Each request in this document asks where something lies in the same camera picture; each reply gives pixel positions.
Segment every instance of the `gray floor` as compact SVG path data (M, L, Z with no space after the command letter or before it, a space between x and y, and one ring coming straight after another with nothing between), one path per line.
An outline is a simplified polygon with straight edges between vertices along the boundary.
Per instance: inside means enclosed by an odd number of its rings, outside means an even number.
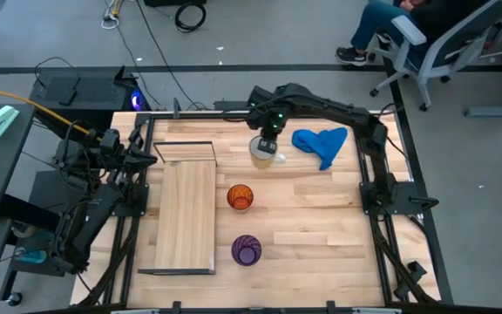
M145 11L171 65L335 64L334 49L349 42L363 5L357 0L210 0L208 20L193 34L178 33L172 21L156 10ZM131 65L119 34L100 28L103 9L99 0L8 0L0 13L0 67L32 67L53 56L77 66ZM173 14L174 8L164 11ZM163 65L136 4L126 1L120 18L135 58L142 58L138 64ZM481 64L502 65L502 56ZM188 106L169 74L143 76L164 106L171 107L174 97ZM176 76L195 101L208 105L220 99L245 99L254 85L273 88L290 81L369 109L392 101L388 90L376 99L368 95L385 78L378 72ZM31 74L0 75L1 90L23 96L29 95L33 82ZM421 98L412 82L402 80L400 86L429 194L442 203L435 209L435 220L455 302L502 307L502 119L462 115L466 106L502 104L502 73L461 73L447 85L432 82L434 106L428 113L417 110ZM13 102L0 98L0 103ZM57 143L55 135L33 127L24 151L49 160ZM27 199L36 171L45 169L43 163L21 155L8 192ZM0 266L0 283L5 266ZM24 303L17 308L0 303L0 313L63 308L73 279L21 275L16 290L24 293Z

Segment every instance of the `chair wheel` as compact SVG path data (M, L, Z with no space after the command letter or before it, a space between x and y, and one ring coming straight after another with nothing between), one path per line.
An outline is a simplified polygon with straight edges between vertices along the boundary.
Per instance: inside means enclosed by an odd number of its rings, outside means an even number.
M23 294L20 292L11 292L9 298L5 302L7 302L9 306L17 306L23 302Z
M429 110L429 106L427 106L425 103L423 103L420 107L419 110L423 111L424 113L427 113Z

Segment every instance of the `wooden tabletop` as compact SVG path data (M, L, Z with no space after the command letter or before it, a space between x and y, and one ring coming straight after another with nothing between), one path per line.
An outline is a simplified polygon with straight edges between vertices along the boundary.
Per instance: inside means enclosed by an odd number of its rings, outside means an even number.
M136 113L115 113L112 127L125 141L133 129ZM397 124L383 117L390 138L400 147ZM163 164L149 168L146 177L150 194L139 236L128 300L129 308L182 307L323 307L383 305L377 260L368 217L362 211L358 184L361 180L356 144L348 138L333 166L319 171L320 160L291 145L297 129L320 132L342 125L324 119L292 119L279 136L279 153L285 162L266 170L253 166L248 142L257 135L245 123L221 119L160 119L154 126L153 141L211 140L218 161L216 175L216 274L204 276L152 276L138 269L152 268L156 252L158 213ZM404 157L387 148L390 171L399 181L409 180ZM227 191L246 184L254 192L254 203L245 215L227 204ZM439 299L424 234L404 216L395 216L397 242L404 264L418 261L427 270L420 284ZM116 220L110 218L92 245L91 265L82 274L94 285L110 259ZM242 267L231 256L231 244L241 235L255 236L262 245L261 260ZM396 278L389 263L391 288ZM118 271L120 283L123 270ZM119 299L116 284L113 300ZM76 282L72 303L80 301L86 289Z

